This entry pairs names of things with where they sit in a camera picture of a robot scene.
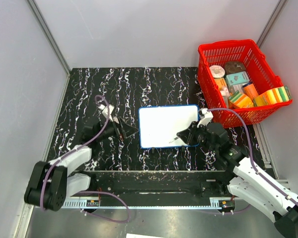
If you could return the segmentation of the blue framed whiteboard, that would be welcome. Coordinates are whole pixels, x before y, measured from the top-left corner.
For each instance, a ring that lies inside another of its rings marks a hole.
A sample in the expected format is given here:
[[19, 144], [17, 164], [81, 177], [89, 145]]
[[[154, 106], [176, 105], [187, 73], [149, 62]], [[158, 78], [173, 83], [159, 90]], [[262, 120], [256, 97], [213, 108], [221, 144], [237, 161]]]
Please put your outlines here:
[[189, 127], [191, 122], [199, 120], [197, 105], [171, 105], [141, 107], [139, 114], [140, 147], [172, 148], [187, 147], [177, 133]]

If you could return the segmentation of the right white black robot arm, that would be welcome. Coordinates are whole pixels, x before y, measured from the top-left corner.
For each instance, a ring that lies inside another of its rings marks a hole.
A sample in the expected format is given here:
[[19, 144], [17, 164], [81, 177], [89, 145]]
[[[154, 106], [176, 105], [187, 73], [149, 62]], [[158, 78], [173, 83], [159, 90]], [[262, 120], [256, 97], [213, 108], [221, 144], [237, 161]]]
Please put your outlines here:
[[196, 121], [177, 133], [187, 145], [208, 147], [215, 152], [219, 169], [232, 174], [231, 180], [216, 184], [221, 196], [239, 197], [267, 216], [285, 238], [298, 238], [298, 195], [281, 185], [239, 146], [233, 144], [220, 123], [199, 125]]

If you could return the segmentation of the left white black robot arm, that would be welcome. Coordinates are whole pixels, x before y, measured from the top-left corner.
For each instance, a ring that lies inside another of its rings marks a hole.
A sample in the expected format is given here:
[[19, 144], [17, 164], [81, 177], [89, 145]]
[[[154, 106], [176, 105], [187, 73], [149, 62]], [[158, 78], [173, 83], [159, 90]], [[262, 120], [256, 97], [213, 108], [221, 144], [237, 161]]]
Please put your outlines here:
[[48, 162], [39, 161], [34, 165], [25, 194], [24, 202], [44, 210], [58, 211], [65, 200], [80, 191], [93, 196], [98, 189], [95, 181], [84, 173], [71, 175], [79, 166], [91, 160], [99, 142], [108, 138], [125, 140], [138, 133], [122, 118], [114, 117], [105, 123], [97, 119], [86, 122], [80, 144], [63, 156]]

